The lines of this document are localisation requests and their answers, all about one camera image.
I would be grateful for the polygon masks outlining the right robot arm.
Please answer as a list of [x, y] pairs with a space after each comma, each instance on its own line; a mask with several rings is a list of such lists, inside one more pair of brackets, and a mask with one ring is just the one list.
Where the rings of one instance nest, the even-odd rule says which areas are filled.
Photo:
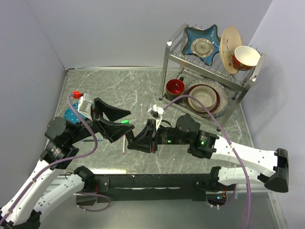
[[201, 125], [189, 114], [180, 116], [175, 127], [157, 126], [149, 119], [144, 129], [134, 135], [126, 134], [128, 149], [155, 153], [159, 145], [187, 145], [187, 152], [197, 158], [228, 161], [237, 168], [217, 167], [211, 173], [217, 182], [232, 184], [263, 184], [268, 190], [286, 193], [289, 186], [288, 151], [275, 151], [228, 142], [224, 137], [200, 129]]

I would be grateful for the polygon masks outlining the green pen cap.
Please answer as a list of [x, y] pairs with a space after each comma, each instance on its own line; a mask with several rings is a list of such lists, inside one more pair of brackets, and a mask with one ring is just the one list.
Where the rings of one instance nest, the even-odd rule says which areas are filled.
[[121, 123], [122, 124], [129, 124], [130, 122], [129, 122], [129, 120], [122, 120]]

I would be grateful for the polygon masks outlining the white pink acrylic marker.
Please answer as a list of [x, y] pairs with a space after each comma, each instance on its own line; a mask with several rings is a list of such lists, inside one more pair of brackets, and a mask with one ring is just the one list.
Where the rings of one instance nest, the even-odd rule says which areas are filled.
[[122, 142], [122, 154], [125, 155], [126, 153], [126, 135], [123, 136], [123, 142]]

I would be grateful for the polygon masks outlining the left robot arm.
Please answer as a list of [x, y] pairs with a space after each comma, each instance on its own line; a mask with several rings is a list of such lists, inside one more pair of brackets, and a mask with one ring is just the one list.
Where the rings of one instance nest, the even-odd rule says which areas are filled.
[[0, 225], [5, 229], [37, 229], [41, 219], [61, 204], [69, 195], [82, 191], [94, 178], [85, 167], [62, 185], [44, 194], [49, 185], [64, 171], [71, 161], [93, 154], [98, 147], [96, 133], [109, 142], [115, 142], [133, 125], [116, 120], [131, 114], [130, 111], [106, 104], [100, 98], [86, 94], [68, 95], [70, 110], [78, 123], [64, 117], [55, 117], [48, 123], [45, 136], [49, 143], [41, 154], [33, 172], [15, 196], [0, 209]]

